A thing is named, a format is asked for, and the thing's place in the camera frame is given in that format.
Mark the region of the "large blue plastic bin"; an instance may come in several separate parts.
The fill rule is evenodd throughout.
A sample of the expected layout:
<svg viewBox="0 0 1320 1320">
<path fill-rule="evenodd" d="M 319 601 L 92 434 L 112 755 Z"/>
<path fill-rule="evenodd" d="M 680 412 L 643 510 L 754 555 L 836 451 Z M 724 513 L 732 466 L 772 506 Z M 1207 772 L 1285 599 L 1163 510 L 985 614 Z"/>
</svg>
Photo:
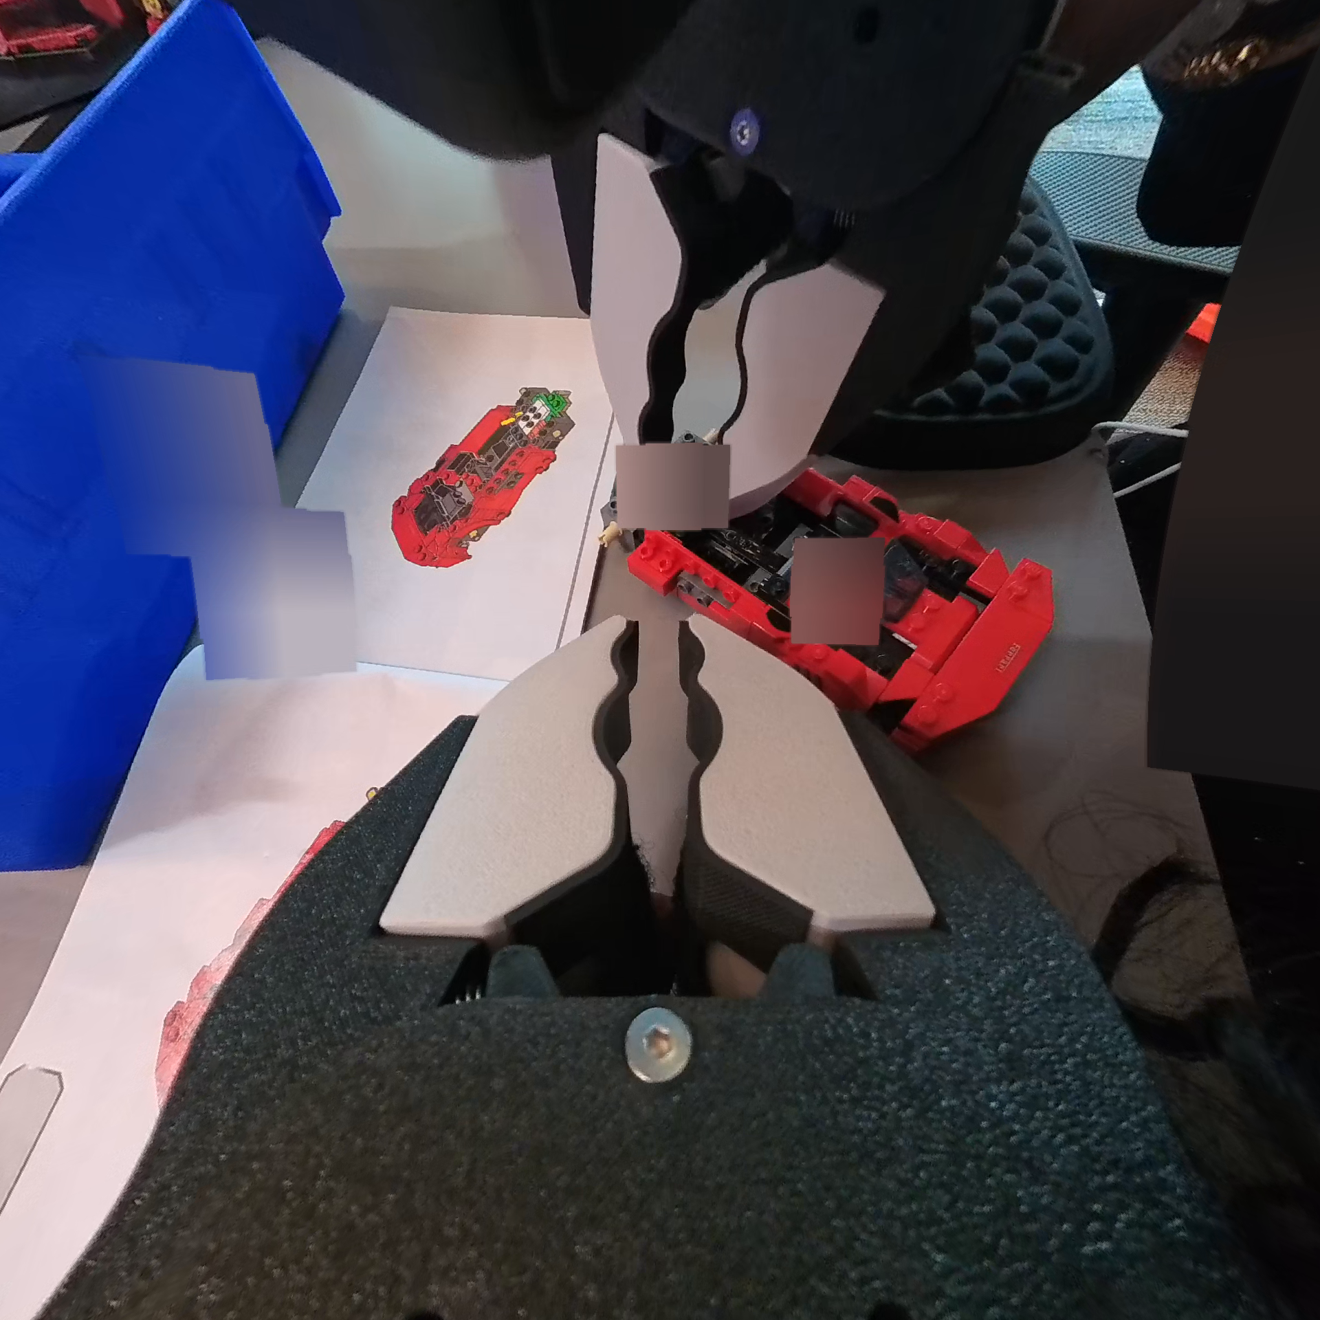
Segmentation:
<svg viewBox="0 0 1320 1320">
<path fill-rule="evenodd" d="M 195 618 L 185 559 L 123 548 L 81 353 L 253 374 L 277 445 L 343 302 L 339 211 L 224 2 L 2 156 L 2 870 L 85 860 Z"/>
</svg>

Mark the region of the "black lego set box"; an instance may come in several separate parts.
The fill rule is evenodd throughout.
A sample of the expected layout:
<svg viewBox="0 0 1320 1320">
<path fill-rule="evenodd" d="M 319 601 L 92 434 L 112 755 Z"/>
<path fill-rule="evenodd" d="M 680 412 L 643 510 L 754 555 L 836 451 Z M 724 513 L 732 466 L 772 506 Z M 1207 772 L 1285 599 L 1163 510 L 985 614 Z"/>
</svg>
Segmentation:
<svg viewBox="0 0 1320 1320">
<path fill-rule="evenodd" d="M 33 118 L 101 88 L 177 5 L 177 1 L 2 1 L 2 123 Z"/>
</svg>

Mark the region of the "red lego car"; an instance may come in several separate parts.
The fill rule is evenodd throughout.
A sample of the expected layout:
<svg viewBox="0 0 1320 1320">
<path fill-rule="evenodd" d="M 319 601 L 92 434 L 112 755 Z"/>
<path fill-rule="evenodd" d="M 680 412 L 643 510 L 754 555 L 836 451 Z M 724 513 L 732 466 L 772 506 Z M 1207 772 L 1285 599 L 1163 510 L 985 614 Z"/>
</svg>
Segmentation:
<svg viewBox="0 0 1320 1320">
<path fill-rule="evenodd" d="M 1047 636 L 1051 573 L 1010 569 L 950 519 L 899 508 L 882 486 L 805 469 L 726 529 L 624 529 L 617 499 L 600 508 L 629 573 L 662 596 L 796 669 L 840 709 L 866 713 L 906 752 L 995 712 Z M 790 638 L 789 576 L 803 537 L 884 543 L 884 613 L 873 645 Z"/>
</svg>

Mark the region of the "black honeycomb cushion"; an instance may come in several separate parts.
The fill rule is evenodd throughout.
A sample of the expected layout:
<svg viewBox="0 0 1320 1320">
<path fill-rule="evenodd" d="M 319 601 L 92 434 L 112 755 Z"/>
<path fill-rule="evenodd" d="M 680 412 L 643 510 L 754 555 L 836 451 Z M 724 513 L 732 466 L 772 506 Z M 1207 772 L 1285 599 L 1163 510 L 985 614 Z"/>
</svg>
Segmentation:
<svg viewBox="0 0 1320 1320">
<path fill-rule="evenodd" d="M 1087 437 L 1109 400 L 1112 339 L 1080 255 L 1031 177 L 965 339 L 962 371 L 928 367 L 833 456 L 877 470 L 1014 469 Z"/>
</svg>

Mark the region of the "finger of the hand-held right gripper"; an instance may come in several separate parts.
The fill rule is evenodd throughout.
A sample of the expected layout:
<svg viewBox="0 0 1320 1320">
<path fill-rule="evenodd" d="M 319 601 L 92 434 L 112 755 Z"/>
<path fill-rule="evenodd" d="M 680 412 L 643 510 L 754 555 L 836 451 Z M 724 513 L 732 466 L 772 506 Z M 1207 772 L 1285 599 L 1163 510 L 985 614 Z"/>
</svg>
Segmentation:
<svg viewBox="0 0 1320 1320">
<path fill-rule="evenodd" d="M 731 517 L 764 504 L 807 466 L 884 297 L 834 262 L 748 290 L 734 335 L 738 396 L 720 430 Z"/>
<path fill-rule="evenodd" d="M 589 328 L 622 442 L 642 440 L 651 408 L 649 354 L 675 305 L 679 236 L 655 185 L 658 162 L 609 133 L 596 139 Z"/>
</svg>

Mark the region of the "lego instruction booklet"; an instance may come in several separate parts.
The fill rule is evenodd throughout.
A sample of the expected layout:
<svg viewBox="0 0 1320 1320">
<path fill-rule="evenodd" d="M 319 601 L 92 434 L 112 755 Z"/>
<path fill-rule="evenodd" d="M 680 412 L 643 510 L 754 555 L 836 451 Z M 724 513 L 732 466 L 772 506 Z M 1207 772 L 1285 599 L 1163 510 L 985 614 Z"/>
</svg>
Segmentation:
<svg viewBox="0 0 1320 1320">
<path fill-rule="evenodd" d="M 394 500 L 523 389 L 572 427 L 457 566 L 408 561 Z M 2 1203 L 2 1313 L 33 1311 L 94 1234 L 156 1122 L 162 1039 L 323 829 L 453 717 L 554 650 L 613 412 L 585 320 L 393 308 L 299 499 L 345 518 L 354 672 L 209 680 L 176 667 L 41 988 L 2 1063 L 60 1090 Z"/>
</svg>

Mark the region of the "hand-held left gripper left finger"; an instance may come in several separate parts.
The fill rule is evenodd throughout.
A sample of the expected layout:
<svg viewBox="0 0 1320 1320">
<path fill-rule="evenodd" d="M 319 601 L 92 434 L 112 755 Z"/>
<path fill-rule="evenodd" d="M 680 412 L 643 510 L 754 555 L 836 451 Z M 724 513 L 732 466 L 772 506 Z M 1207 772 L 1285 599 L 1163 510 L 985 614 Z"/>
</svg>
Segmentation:
<svg viewBox="0 0 1320 1320">
<path fill-rule="evenodd" d="M 489 939 L 631 843 L 633 621 L 607 617 L 482 706 L 383 906 L 394 936 Z"/>
</svg>

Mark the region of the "mesh office chair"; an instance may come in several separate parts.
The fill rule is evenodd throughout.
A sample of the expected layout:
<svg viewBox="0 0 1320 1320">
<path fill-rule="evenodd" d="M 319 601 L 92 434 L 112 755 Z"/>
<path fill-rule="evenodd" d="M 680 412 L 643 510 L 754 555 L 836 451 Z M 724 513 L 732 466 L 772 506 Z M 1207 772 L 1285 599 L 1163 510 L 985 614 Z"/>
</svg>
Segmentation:
<svg viewBox="0 0 1320 1320">
<path fill-rule="evenodd" d="M 1230 246 L 1170 246 L 1149 239 L 1137 196 L 1161 125 L 1138 67 L 1122 74 L 1046 134 L 1031 177 L 1080 253 L 1130 255 L 1227 277 Z"/>
</svg>

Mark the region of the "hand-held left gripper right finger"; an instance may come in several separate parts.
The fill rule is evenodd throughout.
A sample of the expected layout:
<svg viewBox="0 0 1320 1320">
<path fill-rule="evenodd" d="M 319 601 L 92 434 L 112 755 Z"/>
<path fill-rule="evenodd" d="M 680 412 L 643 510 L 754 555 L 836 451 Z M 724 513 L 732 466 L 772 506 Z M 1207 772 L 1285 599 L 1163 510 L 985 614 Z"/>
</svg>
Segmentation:
<svg viewBox="0 0 1320 1320">
<path fill-rule="evenodd" d="M 677 656 L 695 757 L 682 891 L 698 929 L 728 947 L 829 947 L 932 928 L 935 903 L 833 701 L 701 616 L 680 623 Z"/>
</svg>

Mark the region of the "dark hair strands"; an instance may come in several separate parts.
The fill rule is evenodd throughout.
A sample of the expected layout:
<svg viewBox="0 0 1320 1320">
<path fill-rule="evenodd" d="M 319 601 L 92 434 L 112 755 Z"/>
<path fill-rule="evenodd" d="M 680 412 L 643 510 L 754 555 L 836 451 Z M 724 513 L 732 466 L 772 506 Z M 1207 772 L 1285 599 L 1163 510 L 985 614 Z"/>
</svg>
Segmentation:
<svg viewBox="0 0 1320 1320">
<path fill-rule="evenodd" d="M 1039 859 L 1135 1041 L 1160 1061 L 1221 1061 L 1223 1036 L 1254 1010 L 1203 826 L 1091 790 L 1053 815 Z"/>
</svg>

